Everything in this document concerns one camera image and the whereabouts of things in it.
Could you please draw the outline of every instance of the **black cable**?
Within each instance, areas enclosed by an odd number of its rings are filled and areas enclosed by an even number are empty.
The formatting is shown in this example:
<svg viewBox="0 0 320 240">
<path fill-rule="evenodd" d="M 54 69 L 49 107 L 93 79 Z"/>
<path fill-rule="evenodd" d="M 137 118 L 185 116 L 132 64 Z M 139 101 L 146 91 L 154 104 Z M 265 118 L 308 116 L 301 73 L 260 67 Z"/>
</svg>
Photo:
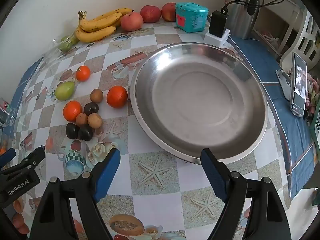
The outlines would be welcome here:
<svg viewBox="0 0 320 240">
<path fill-rule="evenodd" d="M 265 6 L 269 6 L 269 5 L 275 5 L 275 4 L 282 3 L 284 0 L 281 0 L 280 2 L 276 2 L 276 1 L 277 0 L 273 0 L 273 1 L 266 3 L 266 4 L 254 5 L 254 4 L 251 4 L 251 3 L 248 3 L 245 1 L 241 1 L 241 0 L 234 0 L 234 1 L 231 1 L 231 2 L 228 2 L 227 4 L 225 4 L 221 10 L 225 10 L 229 4 L 240 4 L 240 5 L 248 6 L 251 8 L 261 8 L 261 7 L 265 7 Z"/>
</svg>

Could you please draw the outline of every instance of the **small brown fruit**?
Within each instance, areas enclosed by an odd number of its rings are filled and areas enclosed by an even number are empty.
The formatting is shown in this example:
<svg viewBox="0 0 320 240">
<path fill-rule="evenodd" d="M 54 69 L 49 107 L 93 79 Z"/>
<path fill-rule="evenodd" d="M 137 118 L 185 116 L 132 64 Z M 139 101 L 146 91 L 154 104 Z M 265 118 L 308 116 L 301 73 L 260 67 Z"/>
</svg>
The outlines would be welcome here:
<svg viewBox="0 0 320 240">
<path fill-rule="evenodd" d="M 88 123 L 88 116 L 86 114 L 78 114 L 76 117 L 76 125 L 80 126 Z"/>
<path fill-rule="evenodd" d="M 100 89 L 94 89 L 90 93 L 90 100 L 94 103 L 100 103 L 103 99 L 103 93 Z"/>
<path fill-rule="evenodd" d="M 102 118 L 100 115 L 93 113 L 88 117 L 88 124 L 91 128 L 97 129 L 102 125 Z"/>
</svg>

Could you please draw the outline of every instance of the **black power adapter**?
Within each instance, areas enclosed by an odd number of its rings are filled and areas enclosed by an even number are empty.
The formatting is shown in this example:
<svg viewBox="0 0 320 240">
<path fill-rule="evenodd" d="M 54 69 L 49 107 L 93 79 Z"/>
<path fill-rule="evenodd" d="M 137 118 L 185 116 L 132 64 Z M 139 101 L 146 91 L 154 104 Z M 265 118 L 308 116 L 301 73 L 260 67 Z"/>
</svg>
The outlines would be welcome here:
<svg viewBox="0 0 320 240">
<path fill-rule="evenodd" d="M 226 30 L 226 20 L 228 17 L 228 9 L 222 8 L 221 11 L 214 11 L 211 15 L 209 33 L 222 38 Z"/>
</svg>

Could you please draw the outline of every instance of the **white extension socket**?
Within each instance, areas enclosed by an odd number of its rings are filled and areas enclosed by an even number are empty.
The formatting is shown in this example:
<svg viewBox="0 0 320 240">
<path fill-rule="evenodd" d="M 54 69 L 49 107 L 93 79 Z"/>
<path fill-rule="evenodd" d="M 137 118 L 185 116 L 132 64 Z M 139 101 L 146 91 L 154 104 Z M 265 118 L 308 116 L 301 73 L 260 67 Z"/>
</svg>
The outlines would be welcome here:
<svg viewBox="0 0 320 240">
<path fill-rule="evenodd" d="M 229 37 L 230 30 L 226 29 L 221 38 L 207 32 L 204 36 L 204 43 L 221 48 Z"/>
</svg>

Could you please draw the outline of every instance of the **container lid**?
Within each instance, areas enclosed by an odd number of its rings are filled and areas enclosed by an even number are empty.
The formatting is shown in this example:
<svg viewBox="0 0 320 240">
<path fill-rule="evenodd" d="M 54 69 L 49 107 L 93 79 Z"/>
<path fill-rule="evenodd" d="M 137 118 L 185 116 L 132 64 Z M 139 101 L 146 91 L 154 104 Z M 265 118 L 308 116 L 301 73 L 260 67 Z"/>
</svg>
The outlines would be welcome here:
<svg viewBox="0 0 320 240">
<path fill-rule="evenodd" d="M 192 2 L 181 2 L 176 4 L 176 8 L 180 8 L 186 11 L 200 11 L 200 12 L 209 12 L 207 7 L 201 6 Z"/>
</svg>

